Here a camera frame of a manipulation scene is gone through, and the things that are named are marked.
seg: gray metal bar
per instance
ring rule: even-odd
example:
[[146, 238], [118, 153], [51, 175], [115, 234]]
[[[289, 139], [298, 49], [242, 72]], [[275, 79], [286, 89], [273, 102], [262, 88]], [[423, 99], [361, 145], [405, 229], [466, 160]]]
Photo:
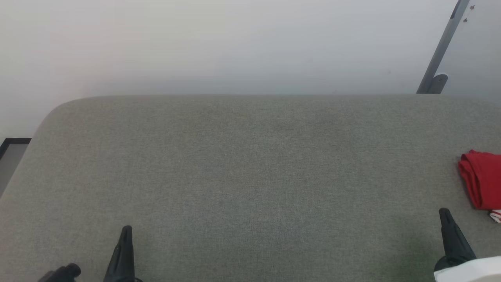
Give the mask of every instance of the gray metal bar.
[[431, 57], [431, 61], [428, 65], [428, 69], [424, 73], [423, 79], [421, 80], [421, 84], [417, 89], [417, 94], [429, 93], [429, 89], [435, 73], [442, 61], [443, 55], [449, 46], [450, 40], [456, 31], [457, 25], [461, 21], [461, 17], [464, 14], [464, 11], [468, 7], [469, 0], [458, 0], [454, 11], [452, 11], [452, 15], [450, 16], [450, 20], [443, 31], [442, 38], [438, 42], [438, 46], [435, 49], [435, 53], [433, 57]]

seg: wall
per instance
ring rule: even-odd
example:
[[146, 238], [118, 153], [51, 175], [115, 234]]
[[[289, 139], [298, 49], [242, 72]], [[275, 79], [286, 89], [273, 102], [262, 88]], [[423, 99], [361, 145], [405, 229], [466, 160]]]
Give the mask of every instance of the wall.
[[442, 94], [501, 104], [501, 1], [468, 5], [437, 70], [448, 75]]
[[0, 0], [0, 131], [167, 93], [415, 93], [456, 0]]

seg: red and white striped cloth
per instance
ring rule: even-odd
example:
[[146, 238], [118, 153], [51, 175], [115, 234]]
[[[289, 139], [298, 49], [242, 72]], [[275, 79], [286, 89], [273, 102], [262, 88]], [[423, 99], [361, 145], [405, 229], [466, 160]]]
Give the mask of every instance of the red and white striped cloth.
[[501, 210], [491, 210], [489, 215], [497, 223], [501, 223]]

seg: folded towel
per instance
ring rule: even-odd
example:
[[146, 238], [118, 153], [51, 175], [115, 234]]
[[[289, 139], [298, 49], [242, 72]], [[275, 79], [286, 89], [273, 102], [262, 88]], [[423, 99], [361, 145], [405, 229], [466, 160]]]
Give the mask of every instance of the folded towel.
[[492, 210], [489, 215], [497, 223], [501, 223], [501, 210]]
[[471, 150], [461, 156], [459, 171], [477, 209], [501, 209], [501, 155]]

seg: gray fabric surface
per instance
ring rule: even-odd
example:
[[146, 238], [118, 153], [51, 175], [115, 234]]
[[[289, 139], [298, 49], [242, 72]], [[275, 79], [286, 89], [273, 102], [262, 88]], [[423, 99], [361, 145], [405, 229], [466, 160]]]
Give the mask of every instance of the gray fabric surface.
[[436, 95], [99, 97], [44, 120], [0, 199], [0, 277], [101, 281], [133, 226], [145, 281], [433, 281], [448, 207], [479, 257], [501, 225], [457, 170], [501, 110]]

